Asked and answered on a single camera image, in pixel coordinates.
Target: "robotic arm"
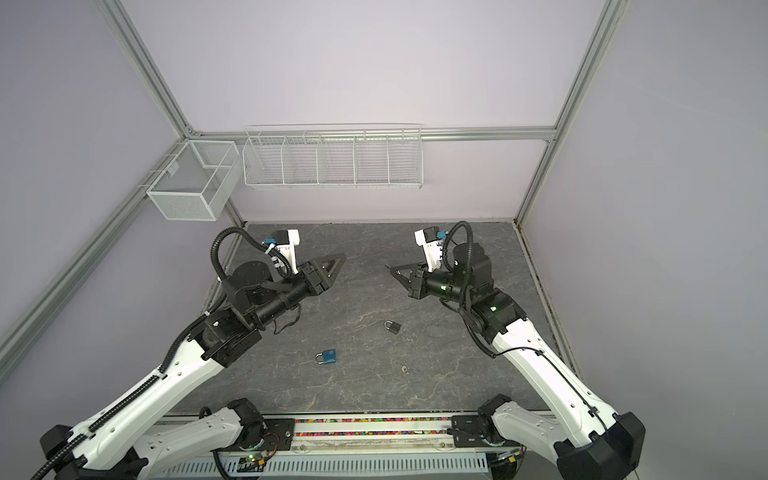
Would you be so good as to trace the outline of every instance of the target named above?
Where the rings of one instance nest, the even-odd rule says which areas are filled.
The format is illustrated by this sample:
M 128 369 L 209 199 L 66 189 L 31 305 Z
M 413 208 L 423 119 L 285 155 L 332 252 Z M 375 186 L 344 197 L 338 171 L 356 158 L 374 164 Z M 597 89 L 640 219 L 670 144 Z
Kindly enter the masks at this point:
M 453 249 L 451 265 L 448 246 L 459 228 L 466 230 L 467 242 Z M 512 362 L 559 420 L 536 415 L 499 395 L 478 409 L 485 420 L 479 429 L 484 441 L 520 442 L 556 463 L 566 480 L 619 480 L 629 475 L 640 459 L 643 424 L 631 412 L 618 415 L 595 395 L 541 339 L 525 311 L 494 287 L 491 260 L 473 243 L 470 225 L 459 222 L 448 233 L 430 227 L 415 236 L 427 262 L 391 267 L 392 276 L 410 297 L 437 296 L 459 313 L 478 348 L 491 358 L 503 356 Z
M 218 250 L 223 239 L 233 233 L 273 255 L 282 278 L 273 281 L 269 267 L 260 261 L 243 263 L 226 275 Z M 166 432 L 145 432 L 195 387 L 259 342 L 261 332 L 278 316 L 300 309 L 301 300 L 328 290 L 346 259 L 337 254 L 297 266 L 293 251 L 299 243 L 297 230 L 278 230 L 267 240 L 258 243 L 237 227 L 217 236 L 211 262 L 223 295 L 179 334 L 163 363 L 131 390 L 74 427 L 57 425 L 45 433 L 40 443 L 48 461 L 33 480 L 42 479 L 52 469 L 57 480 L 151 478 L 214 449 L 263 447 L 265 435 L 271 434 L 262 415 L 246 399 Z M 282 252 L 288 253 L 290 260 Z M 220 308 L 225 297 L 228 305 Z

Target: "gray marble tabletop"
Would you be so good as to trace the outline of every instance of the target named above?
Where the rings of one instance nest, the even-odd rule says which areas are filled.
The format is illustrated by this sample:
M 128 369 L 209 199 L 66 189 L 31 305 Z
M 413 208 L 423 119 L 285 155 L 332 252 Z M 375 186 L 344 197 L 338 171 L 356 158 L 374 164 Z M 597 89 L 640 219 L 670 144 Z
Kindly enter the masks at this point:
M 197 413 L 248 398 L 263 413 L 475 410 L 498 393 L 527 409 L 546 405 L 522 374 L 503 358 L 489 359 L 470 340 L 458 314 L 434 297 L 415 300 L 384 264 L 424 261 L 413 232 L 422 223 L 252 225 L 261 241 L 277 228 L 298 228 L 299 262 L 343 252 L 346 263 L 333 288 L 302 302 L 301 320 L 260 342 L 228 369 L 199 386 L 174 409 Z M 451 225 L 441 225 L 443 229 Z M 491 258 L 495 285 L 528 313 L 554 347 L 520 245 L 510 223 L 474 223 L 475 242 Z M 463 230 L 456 234 L 462 242 Z M 233 266 L 266 260 L 242 242 Z M 277 319 L 290 322 L 294 312 Z M 397 335 L 384 322 L 402 324 Z M 335 349 L 336 363 L 315 364 Z

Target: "padlock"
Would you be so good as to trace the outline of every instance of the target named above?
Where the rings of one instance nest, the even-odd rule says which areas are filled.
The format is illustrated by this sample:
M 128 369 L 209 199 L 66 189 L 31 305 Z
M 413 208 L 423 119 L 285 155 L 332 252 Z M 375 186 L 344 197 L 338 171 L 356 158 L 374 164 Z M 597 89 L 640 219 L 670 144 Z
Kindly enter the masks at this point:
M 322 356 L 323 361 L 318 362 L 317 357 Z M 326 350 L 323 353 L 318 353 L 315 355 L 315 363 L 318 365 L 325 365 L 326 363 L 336 363 L 336 351 L 335 350 Z
M 386 329 L 387 329 L 387 330 L 389 330 L 390 332 L 394 333 L 395 335 L 397 335 L 397 332 L 399 332 L 399 331 L 400 331 L 400 327 L 401 327 L 401 326 L 402 326 L 402 325 L 400 325 L 400 324 L 399 324 L 399 323 L 397 323 L 397 322 L 393 322 L 392 320 L 387 320 L 386 322 L 384 322 L 384 328 L 386 328 Z

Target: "white mesh basket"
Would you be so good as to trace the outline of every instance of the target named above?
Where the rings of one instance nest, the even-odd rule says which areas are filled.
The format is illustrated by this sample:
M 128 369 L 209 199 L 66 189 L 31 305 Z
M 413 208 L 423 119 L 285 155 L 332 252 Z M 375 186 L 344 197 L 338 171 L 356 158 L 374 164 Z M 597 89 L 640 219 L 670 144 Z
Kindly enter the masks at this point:
M 421 187 L 418 129 L 275 132 L 247 127 L 245 183 L 255 188 Z
M 189 140 L 147 195 L 168 220 L 216 220 L 243 174 L 233 141 Z

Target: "table surface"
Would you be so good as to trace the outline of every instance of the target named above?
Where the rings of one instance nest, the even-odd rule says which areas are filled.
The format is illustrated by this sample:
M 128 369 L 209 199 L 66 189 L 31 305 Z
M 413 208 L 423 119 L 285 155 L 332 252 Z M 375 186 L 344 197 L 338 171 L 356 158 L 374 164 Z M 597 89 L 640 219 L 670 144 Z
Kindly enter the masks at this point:
M 413 232 L 422 223 L 251 225 L 261 241 L 276 229 L 298 228 L 298 261 L 343 252 L 333 287 L 302 302 L 301 320 L 260 342 L 228 369 L 184 398 L 174 412 L 214 411 L 248 398 L 262 413 L 468 411 L 503 393 L 526 409 L 547 409 L 522 374 L 503 358 L 489 359 L 470 340 L 458 314 L 434 297 L 415 300 L 384 267 L 424 261 Z M 450 225 L 441 225 L 445 230 Z M 510 223 L 474 223 L 475 242 L 491 258 L 495 285 L 528 313 L 554 348 L 554 337 Z M 463 230 L 456 240 L 464 239 Z M 241 242 L 232 267 L 266 260 Z M 277 319 L 282 326 L 294 312 Z M 384 322 L 402 324 L 397 335 Z M 315 364 L 335 349 L 337 361 Z

